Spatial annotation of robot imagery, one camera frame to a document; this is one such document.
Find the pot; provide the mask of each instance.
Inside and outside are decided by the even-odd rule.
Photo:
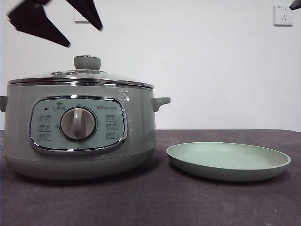
[[[153,86],[100,71],[94,56],[76,69],[11,80],[3,156],[17,173],[42,179],[98,178],[131,170],[155,149],[155,114],[170,103]]]

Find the lid rim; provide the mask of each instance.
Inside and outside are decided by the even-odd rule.
[[[129,85],[138,86],[154,89],[151,84],[136,82],[136,81],[125,81],[125,80],[113,80],[113,79],[95,79],[95,78],[57,78],[57,77],[47,77],[47,78],[26,78],[26,79],[14,79],[8,81],[8,85],[18,84],[18,83],[33,83],[33,82],[88,82],[88,83],[107,83],[116,85]]]

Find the green plate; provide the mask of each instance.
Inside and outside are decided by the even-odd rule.
[[[184,143],[166,152],[174,165],[188,173],[237,182],[275,177],[291,161],[288,155],[273,149],[233,143]]]

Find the light switch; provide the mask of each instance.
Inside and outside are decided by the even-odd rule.
[[[274,25],[293,25],[293,12],[288,6],[274,6]]]
[[[73,20],[76,24],[89,24],[89,21],[85,19],[77,10],[73,10]]]

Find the table surface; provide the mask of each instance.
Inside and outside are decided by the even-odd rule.
[[[301,225],[301,133],[287,130],[157,130],[157,148],[127,173],[86,181],[20,176],[1,161],[3,226]],[[258,145],[288,154],[279,176],[233,183],[199,178],[169,162],[166,148],[198,141]]]

